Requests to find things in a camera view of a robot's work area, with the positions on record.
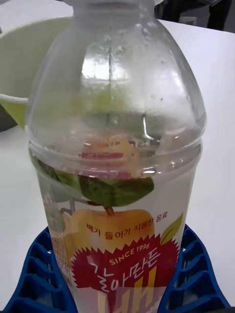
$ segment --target bottle neck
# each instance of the bottle neck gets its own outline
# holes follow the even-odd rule
[[[136,0],[89,2],[74,6],[74,17],[79,26],[100,30],[104,27],[119,29],[140,21],[141,7]]]

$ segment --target white surface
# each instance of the white surface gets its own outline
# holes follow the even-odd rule
[[[53,0],[11,0],[0,6],[0,26],[71,15]],[[217,281],[235,305],[235,35],[165,22],[201,88],[208,126],[187,223],[204,242]],[[0,309],[12,295],[26,252],[46,226],[42,201],[20,129],[0,134]]]

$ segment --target clear plastic bottle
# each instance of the clear plastic bottle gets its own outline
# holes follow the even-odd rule
[[[80,313],[152,313],[178,258],[202,96],[137,0],[72,4],[28,121],[54,252]]]

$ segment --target green bowl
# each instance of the green bowl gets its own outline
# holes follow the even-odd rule
[[[34,77],[70,22],[69,17],[49,19],[0,35],[0,103],[22,128]]]

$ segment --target bottle label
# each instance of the bottle label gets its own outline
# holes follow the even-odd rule
[[[120,152],[109,153],[119,158]],[[100,155],[84,151],[82,161]],[[56,260],[78,311],[156,312],[177,264],[196,164],[165,179],[114,179],[32,160]],[[133,175],[134,168],[124,168]]]

